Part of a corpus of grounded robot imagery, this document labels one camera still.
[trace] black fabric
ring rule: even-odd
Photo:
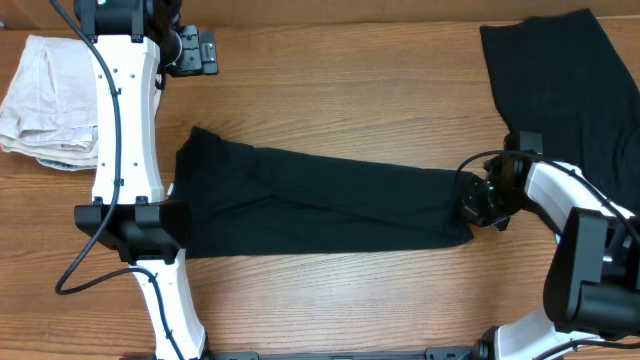
[[[640,212],[640,95],[591,11],[480,32],[509,130],[541,133],[545,155]]]
[[[256,149],[194,127],[171,198],[191,205],[192,258],[442,248],[472,238],[456,216],[453,179],[448,170]]]

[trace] folded white cloth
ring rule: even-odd
[[[98,113],[80,40],[31,35],[0,107],[0,145],[62,170],[96,167]]]

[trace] wood grain surface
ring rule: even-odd
[[[74,0],[58,2],[73,14]],[[182,23],[259,26],[521,20],[584,8],[597,16],[640,15],[637,0],[185,0]],[[14,29],[67,28],[48,0],[0,0],[0,20]]]
[[[602,24],[637,81],[640,20]],[[220,75],[169,79],[162,100],[156,127],[165,186],[193,125],[256,146],[423,168],[454,169],[501,148],[507,128],[494,107],[480,25],[215,29]],[[0,95],[27,36],[0,33]],[[93,176],[0,154],[0,359],[153,352],[133,277],[54,294],[88,240],[75,228],[73,207],[89,202]],[[474,233],[451,249],[199,259],[187,268],[215,351],[417,351],[472,344],[542,301],[552,233],[525,213],[505,232]],[[97,246],[70,285],[122,267],[117,254]],[[570,356],[632,359],[640,352]]]

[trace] wooden table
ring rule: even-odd
[[[640,79],[640,20],[602,24]],[[507,128],[494,107],[480,25],[216,29],[220,75],[169,79],[162,100],[156,127],[165,187],[193,125],[255,146],[424,168],[454,169],[470,155],[500,149]],[[0,32],[2,91],[27,36]],[[73,207],[89,202],[93,177],[0,154],[0,359],[153,352],[149,317],[131,276],[73,296],[54,294],[87,241],[74,225]],[[230,257],[191,260],[187,267],[215,351],[466,345],[541,303],[555,248],[552,233],[525,213],[505,232],[474,233],[470,243],[443,250]],[[97,246],[70,285],[123,266],[117,254]],[[585,349],[571,358],[639,356]]]

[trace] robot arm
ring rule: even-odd
[[[516,136],[517,141],[507,137],[507,151],[541,152],[535,134]],[[579,168],[555,164],[572,174],[527,157],[499,155],[485,163],[487,178],[474,176],[463,191],[460,213],[469,222],[504,230],[511,214],[526,209],[562,234],[547,275],[544,306],[490,330],[476,346],[474,360],[553,359],[574,347],[567,344],[640,332],[639,244],[577,179],[584,181]],[[632,212],[610,204],[640,228]]]
[[[111,68],[121,103],[121,193],[115,215],[98,241],[118,251],[130,267],[156,274],[175,346],[164,331],[154,288],[146,276],[136,273],[156,335],[155,358],[204,360],[211,354],[195,313],[184,262],[190,209],[183,202],[164,201],[155,151],[153,99],[164,86],[164,81],[156,82],[156,75],[213,75],[218,71],[213,34],[180,26],[180,3],[76,0],[75,10],[82,33]],[[114,202],[117,166],[111,92],[102,67],[92,59],[97,78],[99,164],[93,203],[75,209],[77,226],[89,235],[96,233]],[[516,149],[529,151],[541,141],[521,133],[517,143]],[[570,165],[562,166],[580,173]],[[545,284],[544,307],[490,331],[473,351],[434,348],[427,349],[424,358],[449,359],[451,354],[461,354],[459,359],[467,360],[543,360],[568,351],[544,356],[572,340],[616,340],[640,334],[638,244],[630,241],[609,210],[575,178],[550,165],[499,156],[485,168],[487,179],[475,177],[463,190],[460,211],[465,219],[503,230],[510,215],[525,209],[540,214],[552,229],[563,233]],[[626,209],[617,209],[627,218],[633,216]],[[636,220],[632,222],[639,227]]]
[[[109,66],[117,87],[121,117],[121,183],[115,215],[98,241],[119,252],[132,268],[155,274],[172,340],[165,333],[154,286],[139,282],[156,335],[155,359],[210,358],[207,335],[196,315],[185,268],[190,240],[190,209],[165,201],[155,146],[155,112],[164,76],[215,75],[213,33],[179,25],[181,1],[76,0],[76,16]],[[77,226],[93,236],[115,201],[116,128],[112,96],[104,70],[91,54],[98,100],[98,169],[92,205],[77,206]]]

